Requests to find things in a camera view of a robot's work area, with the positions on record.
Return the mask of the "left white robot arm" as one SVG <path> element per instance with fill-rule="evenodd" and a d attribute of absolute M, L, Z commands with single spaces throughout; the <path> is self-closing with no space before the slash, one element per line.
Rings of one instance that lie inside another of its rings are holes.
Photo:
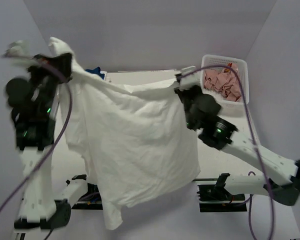
<path fill-rule="evenodd" d="M 52 191 L 52 154 L 60 141 L 55 136 L 56 100 L 59 85 L 72 78 L 72 55 L 56 57 L 38 54 L 23 56 L 29 78 L 15 77 L 5 87 L 7 104 L 15 129 L 16 149 L 24 164 L 24 189 L 16 230 L 55 230 L 66 226 L 71 217 L 67 199 L 56 199 Z"/>

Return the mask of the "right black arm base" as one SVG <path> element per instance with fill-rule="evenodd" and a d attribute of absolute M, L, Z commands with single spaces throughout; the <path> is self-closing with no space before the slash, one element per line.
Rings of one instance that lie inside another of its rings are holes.
<path fill-rule="evenodd" d="M 229 173 L 218 178 L 197 178 L 197 197 L 201 213 L 247 212 L 247 200 L 244 194 L 232 195 L 225 190 Z"/>

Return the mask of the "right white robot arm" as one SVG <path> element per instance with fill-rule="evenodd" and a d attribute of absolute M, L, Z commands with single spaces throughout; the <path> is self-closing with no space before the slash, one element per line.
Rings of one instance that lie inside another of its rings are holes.
<path fill-rule="evenodd" d="M 222 173 L 209 198 L 225 201 L 240 194 L 263 195 L 285 206 L 294 206 L 300 196 L 300 159 L 291 160 L 258 145 L 238 128 L 219 117 L 221 106 L 199 86 L 175 88 L 183 104 L 187 128 L 198 131 L 206 146 L 239 158 L 263 172 L 263 176 L 235 176 Z"/>

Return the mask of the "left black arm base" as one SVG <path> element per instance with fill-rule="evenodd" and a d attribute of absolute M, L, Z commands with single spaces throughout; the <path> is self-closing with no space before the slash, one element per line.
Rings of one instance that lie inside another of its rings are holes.
<path fill-rule="evenodd" d="M 61 203 L 72 210 L 103 210 L 98 186 L 89 183 L 86 174 L 75 175 L 66 180 Z"/>

